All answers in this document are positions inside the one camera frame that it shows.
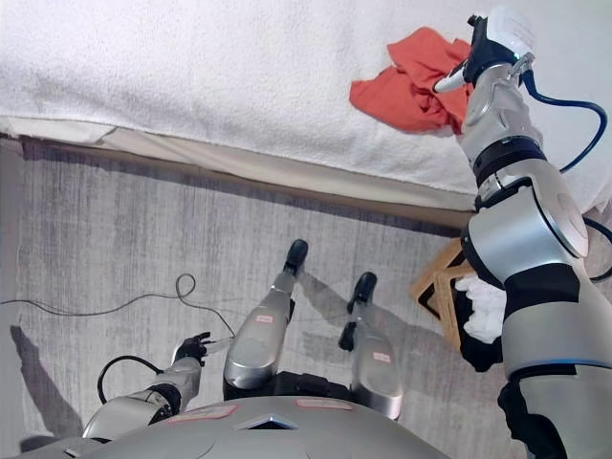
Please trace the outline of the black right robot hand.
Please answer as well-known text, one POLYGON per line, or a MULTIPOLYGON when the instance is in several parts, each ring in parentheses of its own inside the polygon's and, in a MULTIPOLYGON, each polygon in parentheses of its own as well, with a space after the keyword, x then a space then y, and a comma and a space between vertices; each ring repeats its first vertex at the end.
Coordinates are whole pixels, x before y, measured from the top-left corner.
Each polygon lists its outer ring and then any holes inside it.
POLYGON ((468 24, 472 28, 469 54, 433 85, 435 93, 448 93, 466 84, 475 87, 489 68, 514 65, 534 51, 536 40, 530 20, 511 7, 496 6, 487 15, 473 14, 468 24))

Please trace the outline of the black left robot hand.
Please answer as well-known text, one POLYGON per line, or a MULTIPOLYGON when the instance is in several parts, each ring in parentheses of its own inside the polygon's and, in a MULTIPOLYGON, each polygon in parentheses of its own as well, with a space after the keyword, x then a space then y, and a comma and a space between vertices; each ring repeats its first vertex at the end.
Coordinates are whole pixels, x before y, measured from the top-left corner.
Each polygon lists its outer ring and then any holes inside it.
POLYGON ((201 366, 204 366, 207 357, 227 350, 233 340, 234 337, 213 339, 211 332, 204 332, 187 338, 175 349, 172 362, 184 358, 193 358, 201 366))

